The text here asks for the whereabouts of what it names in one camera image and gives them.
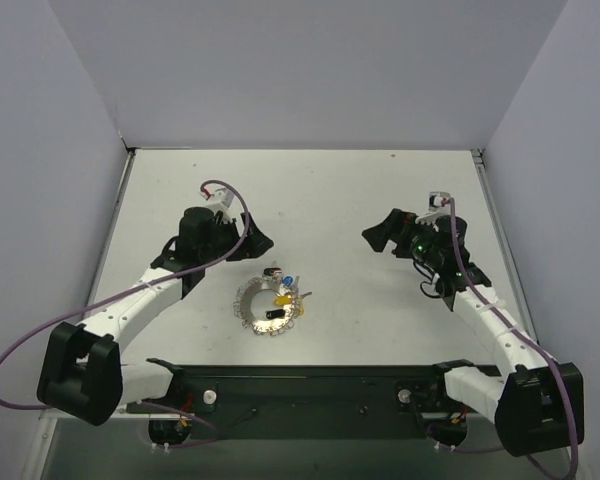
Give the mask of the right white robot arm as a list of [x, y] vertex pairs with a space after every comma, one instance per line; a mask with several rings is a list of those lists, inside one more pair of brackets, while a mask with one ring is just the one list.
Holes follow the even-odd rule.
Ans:
[[506, 310], [489, 277], [470, 259], [466, 221], [438, 206], [419, 216], [392, 210], [362, 236], [375, 252], [394, 243], [397, 258], [430, 273], [437, 296], [490, 354], [499, 378], [469, 361], [442, 364], [443, 394], [491, 421], [515, 457], [580, 445], [584, 440], [584, 381], [559, 363]]

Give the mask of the blue tagged key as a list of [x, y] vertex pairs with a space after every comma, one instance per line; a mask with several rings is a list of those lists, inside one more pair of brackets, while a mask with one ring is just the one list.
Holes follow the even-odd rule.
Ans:
[[299, 285], [300, 276], [285, 276], [282, 280], [282, 284], [289, 289], [297, 289]]

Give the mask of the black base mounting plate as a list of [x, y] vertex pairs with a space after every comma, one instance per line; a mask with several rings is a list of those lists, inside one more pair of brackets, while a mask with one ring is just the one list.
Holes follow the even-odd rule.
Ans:
[[193, 413], [226, 440], [407, 440], [424, 418], [444, 419], [462, 403], [443, 392], [444, 366], [178, 365], [159, 406]]

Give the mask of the silver key with black fob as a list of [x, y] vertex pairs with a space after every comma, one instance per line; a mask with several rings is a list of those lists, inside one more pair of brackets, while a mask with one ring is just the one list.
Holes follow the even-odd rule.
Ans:
[[286, 316], [286, 314], [287, 314], [287, 312], [283, 308], [279, 308], [279, 309], [275, 309], [275, 310], [268, 310], [265, 312], [265, 318], [267, 320], [282, 319]]

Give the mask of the black tagged key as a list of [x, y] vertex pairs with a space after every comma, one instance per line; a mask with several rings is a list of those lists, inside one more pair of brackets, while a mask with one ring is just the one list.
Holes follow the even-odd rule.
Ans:
[[283, 270], [279, 267], [277, 262], [273, 261], [270, 265], [263, 269], [262, 276], [272, 279], [281, 279], [284, 276], [284, 274]]

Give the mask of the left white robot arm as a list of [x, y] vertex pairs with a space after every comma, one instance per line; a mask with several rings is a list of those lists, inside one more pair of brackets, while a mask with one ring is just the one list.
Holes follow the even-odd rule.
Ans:
[[77, 323], [59, 323], [50, 333], [37, 398], [98, 426], [121, 405], [151, 400], [163, 411], [184, 402], [185, 387], [169, 362], [125, 364], [122, 354], [163, 311], [183, 300], [212, 264], [263, 256], [274, 242], [243, 213], [242, 230], [223, 207], [192, 207], [143, 273], [130, 295], [100, 307]]

